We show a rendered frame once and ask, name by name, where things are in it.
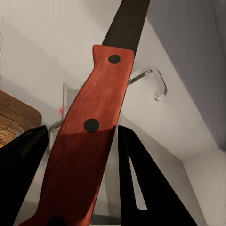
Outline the cutting board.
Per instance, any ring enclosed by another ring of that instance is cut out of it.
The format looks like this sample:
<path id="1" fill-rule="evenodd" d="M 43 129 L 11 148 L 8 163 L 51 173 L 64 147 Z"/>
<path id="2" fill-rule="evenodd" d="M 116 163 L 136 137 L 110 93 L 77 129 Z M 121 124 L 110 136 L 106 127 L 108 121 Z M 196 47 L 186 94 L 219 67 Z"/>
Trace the cutting board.
<path id="1" fill-rule="evenodd" d="M 41 122 L 38 110 L 0 90 L 0 148 L 15 139 L 18 126 L 27 132 Z"/>

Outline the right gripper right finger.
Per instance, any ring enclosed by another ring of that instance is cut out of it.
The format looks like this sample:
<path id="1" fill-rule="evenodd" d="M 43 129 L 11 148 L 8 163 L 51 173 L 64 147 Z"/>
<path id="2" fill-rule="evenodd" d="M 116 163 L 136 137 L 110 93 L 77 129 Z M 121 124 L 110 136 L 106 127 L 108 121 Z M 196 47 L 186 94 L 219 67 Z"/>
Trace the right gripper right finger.
<path id="1" fill-rule="evenodd" d="M 119 126 L 121 226 L 198 226 L 138 136 Z M 147 206 L 136 206 L 129 157 Z"/>

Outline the parer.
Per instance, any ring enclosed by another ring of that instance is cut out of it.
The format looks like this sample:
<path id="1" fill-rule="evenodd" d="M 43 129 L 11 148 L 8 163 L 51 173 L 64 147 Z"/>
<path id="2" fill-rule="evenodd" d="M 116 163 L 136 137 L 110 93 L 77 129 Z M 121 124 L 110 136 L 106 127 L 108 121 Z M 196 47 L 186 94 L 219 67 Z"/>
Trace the parer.
<path id="1" fill-rule="evenodd" d="M 35 214 L 18 226 L 89 226 L 150 0 L 122 0 L 94 69 L 68 110 L 45 169 Z"/>

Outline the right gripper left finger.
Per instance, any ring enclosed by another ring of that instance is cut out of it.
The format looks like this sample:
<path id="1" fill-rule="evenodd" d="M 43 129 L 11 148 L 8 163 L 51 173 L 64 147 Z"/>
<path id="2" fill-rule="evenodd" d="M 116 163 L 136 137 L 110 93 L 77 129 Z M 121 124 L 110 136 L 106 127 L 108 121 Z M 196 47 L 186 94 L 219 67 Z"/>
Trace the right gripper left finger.
<path id="1" fill-rule="evenodd" d="M 48 144 L 43 125 L 0 148 L 0 226 L 13 226 Z"/>

